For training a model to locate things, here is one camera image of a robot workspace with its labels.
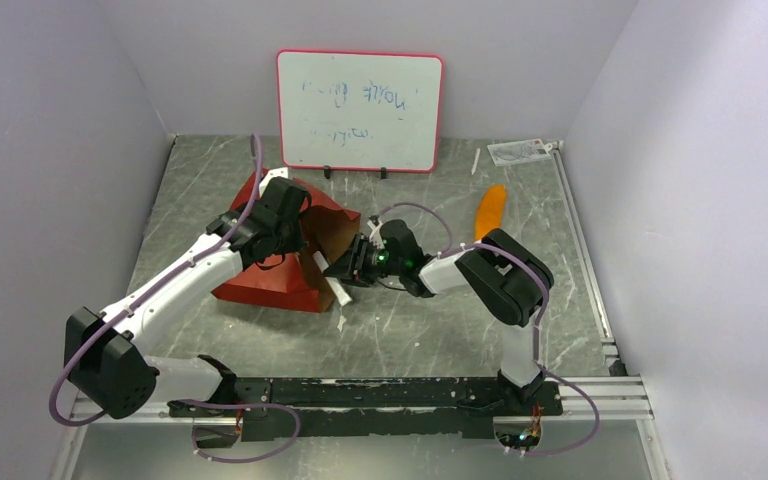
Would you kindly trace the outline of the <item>orange fake bread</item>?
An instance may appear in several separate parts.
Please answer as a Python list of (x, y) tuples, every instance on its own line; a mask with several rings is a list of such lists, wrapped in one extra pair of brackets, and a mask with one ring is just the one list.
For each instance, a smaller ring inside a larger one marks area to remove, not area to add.
[(474, 217), (474, 240), (481, 240), (490, 231), (501, 226), (507, 190), (503, 185), (493, 185), (482, 197)]

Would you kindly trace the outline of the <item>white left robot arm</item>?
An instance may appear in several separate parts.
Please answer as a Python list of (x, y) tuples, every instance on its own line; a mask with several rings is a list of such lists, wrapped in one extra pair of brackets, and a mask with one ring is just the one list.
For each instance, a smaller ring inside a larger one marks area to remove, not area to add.
[(305, 248), (301, 219), (312, 203), (309, 191), (275, 177), (252, 192), (254, 199), (212, 220), (183, 255), (138, 290), (101, 313), (82, 307), (69, 317), (67, 378), (102, 414), (123, 419), (150, 402), (180, 402), (221, 416), (238, 403), (237, 377), (221, 362), (148, 352), (166, 328), (226, 281)]

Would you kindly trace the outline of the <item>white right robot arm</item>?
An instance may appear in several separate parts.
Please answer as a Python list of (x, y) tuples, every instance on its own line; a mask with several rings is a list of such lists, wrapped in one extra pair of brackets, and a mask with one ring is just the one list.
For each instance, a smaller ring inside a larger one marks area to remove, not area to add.
[(356, 234), (325, 275), (344, 285), (371, 287), (394, 277), (416, 298), (431, 298), (468, 286), (504, 325), (499, 398), (510, 413), (522, 414), (538, 399), (545, 380), (539, 360), (539, 323), (546, 313), (554, 277), (548, 266), (505, 230), (447, 252), (423, 251), (402, 220), (390, 220), (371, 236)]

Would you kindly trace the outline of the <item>red paper bag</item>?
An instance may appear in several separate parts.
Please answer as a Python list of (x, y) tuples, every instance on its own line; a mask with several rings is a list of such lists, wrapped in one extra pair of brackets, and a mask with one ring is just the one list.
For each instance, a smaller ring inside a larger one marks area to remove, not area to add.
[(286, 256), (273, 255), (264, 268), (252, 266), (212, 291), (223, 301), (300, 312), (322, 313), (340, 306), (312, 258), (321, 251), (333, 264), (359, 232), (361, 215), (347, 209), (320, 188), (297, 182), (312, 196), (312, 208), (301, 220), (308, 246)]

